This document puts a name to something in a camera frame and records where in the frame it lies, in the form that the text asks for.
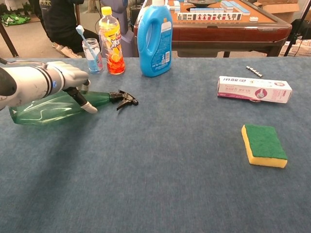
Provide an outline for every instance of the sponge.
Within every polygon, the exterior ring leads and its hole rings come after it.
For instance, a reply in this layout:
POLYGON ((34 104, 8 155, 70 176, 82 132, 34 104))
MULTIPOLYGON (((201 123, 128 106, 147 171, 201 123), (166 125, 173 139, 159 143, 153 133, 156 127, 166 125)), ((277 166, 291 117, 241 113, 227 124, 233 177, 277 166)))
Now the sponge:
POLYGON ((274 127, 245 124, 242 136, 250 164, 284 168, 287 156, 274 127))

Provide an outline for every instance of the toothpaste box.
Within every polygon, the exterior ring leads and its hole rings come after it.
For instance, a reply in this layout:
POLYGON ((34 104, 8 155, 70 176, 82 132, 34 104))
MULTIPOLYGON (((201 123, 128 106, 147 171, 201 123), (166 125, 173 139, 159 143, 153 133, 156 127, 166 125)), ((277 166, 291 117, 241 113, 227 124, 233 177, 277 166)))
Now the toothpaste box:
POLYGON ((217 96, 287 103, 292 91, 286 81, 220 76, 217 96))

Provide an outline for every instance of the yellow bottle cap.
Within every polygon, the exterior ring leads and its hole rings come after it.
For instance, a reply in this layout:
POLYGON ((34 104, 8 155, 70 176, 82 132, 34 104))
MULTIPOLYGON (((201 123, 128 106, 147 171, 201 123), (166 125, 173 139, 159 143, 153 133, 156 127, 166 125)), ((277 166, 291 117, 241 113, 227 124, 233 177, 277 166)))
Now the yellow bottle cap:
POLYGON ((110 7, 110 6, 103 6, 103 7, 102 7, 102 14, 103 14, 104 16, 112 15, 111 7, 110 7))

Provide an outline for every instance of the black jacket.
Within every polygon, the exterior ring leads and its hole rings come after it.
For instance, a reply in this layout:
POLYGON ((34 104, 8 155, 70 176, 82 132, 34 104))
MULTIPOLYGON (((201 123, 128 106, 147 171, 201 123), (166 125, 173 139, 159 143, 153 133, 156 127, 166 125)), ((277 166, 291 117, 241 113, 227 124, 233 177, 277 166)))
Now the black jacket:
POLYGON ((64 38, 75 33, 77 19, 73 4, 83 2, 84 0, 40 0, 44 25, 51 39, 64 38))

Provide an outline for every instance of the mahjong table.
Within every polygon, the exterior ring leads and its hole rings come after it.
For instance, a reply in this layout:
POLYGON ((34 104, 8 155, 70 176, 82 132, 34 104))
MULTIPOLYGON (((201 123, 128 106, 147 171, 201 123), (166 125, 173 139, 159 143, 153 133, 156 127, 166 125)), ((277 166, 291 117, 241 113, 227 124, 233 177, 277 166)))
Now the mahjong table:
MULTIPOLYGON (((231 51, 253 50, 278 56, 292 29, 245 0, 221 1, 207 8, 173 0, 166 3, 173 17, 173 50, 181 57, 220 51, 229 57, 231 51)), ((152 0, 145 0, 135 23, 136 43, 139 22, 151 4, 152 0)))

